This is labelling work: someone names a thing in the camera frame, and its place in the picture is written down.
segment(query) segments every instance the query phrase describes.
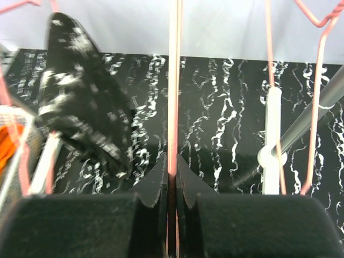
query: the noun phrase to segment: black towel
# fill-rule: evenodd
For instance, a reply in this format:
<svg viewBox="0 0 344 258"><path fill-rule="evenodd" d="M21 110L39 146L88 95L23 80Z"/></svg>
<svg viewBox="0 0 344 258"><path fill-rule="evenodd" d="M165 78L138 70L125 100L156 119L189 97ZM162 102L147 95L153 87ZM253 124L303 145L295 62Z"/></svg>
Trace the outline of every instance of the black towel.
<svg viewBox="0 0 344 258"><path fill-rule="evenodd" d="M83 161L99 163L115 180L127 178L132 148L126 94L105 70L98 48L77 20L55 13L49 25L39 116Z"/></svg>

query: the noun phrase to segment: black foam block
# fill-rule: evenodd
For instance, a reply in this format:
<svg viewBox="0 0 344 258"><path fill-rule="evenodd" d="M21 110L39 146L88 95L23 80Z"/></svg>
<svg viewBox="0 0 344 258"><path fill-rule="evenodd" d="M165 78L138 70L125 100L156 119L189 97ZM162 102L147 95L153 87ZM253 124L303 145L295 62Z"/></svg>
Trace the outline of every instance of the black foam block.
<svg viewBox="0 0 344 258"><path fill-rule="evenodd" d="M197 206L204 257L344 257L314 198L201 194Z"/></svg>
<svg viewBox="0 0 344 258"><path fill-rule="evenodd" d="M134 195L22 199L0 234L0 257L128 257Z"/></svg>

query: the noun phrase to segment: gray metal pole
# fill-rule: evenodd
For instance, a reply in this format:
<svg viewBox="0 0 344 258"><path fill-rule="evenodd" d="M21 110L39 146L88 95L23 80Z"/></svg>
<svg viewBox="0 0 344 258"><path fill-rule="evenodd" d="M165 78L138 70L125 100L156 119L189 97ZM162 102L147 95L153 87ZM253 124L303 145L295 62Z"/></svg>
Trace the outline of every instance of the gray metal pole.
<svg viewBox="0 0 344 258"><path fill-rule="evenodd" d="M344 96L344 66L342 66L328 84L320 92L319 115L320 120ZM310 128L312 120L312 104L309 104L295 122L289 127L281 138L282 153L285 153L298 141ZM277 156L276 147L271 151Z"/></svg>

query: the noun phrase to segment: metal rod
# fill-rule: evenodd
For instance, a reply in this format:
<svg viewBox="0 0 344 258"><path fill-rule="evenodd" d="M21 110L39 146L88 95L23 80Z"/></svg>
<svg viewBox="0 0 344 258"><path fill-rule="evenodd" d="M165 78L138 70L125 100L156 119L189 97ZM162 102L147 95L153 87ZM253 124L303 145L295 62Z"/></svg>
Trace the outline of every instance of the metal rod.
<svg viewBox="0 0 344 258"><path fill-rule="evenodd" d="M344 66L342 66L320 92L318 120L320 120L344 96ZM282 153L311 128L312 103L310 103L281 138ZM276 146L271 151L277 156Z"/></svg>
<svg viewBox="0 0 344 258"><path fill-rule="evenodd" d="M168 69L168 256L177 257L176 173L178 141L178 93L180 70L180 44L182 0L170 0L169 69Z"/></svg>

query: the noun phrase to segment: black plastic part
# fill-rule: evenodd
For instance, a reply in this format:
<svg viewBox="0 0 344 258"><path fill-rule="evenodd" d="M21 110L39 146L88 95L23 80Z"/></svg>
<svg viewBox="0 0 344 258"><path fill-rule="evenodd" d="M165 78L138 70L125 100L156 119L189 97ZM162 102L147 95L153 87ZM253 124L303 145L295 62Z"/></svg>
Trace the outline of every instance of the black plastic part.
<svg viewBox="0 0 344 258"><path fill-rule="evenodd" d="M165 257L166 155L128 193L21 199L0 232L0 257Z"/></svg>
<svg viewBox="0 0 344 258"><path fill-rule="evenodd" d="M177 160L180 257L344 257L314 198L217 194Z"/></svg>

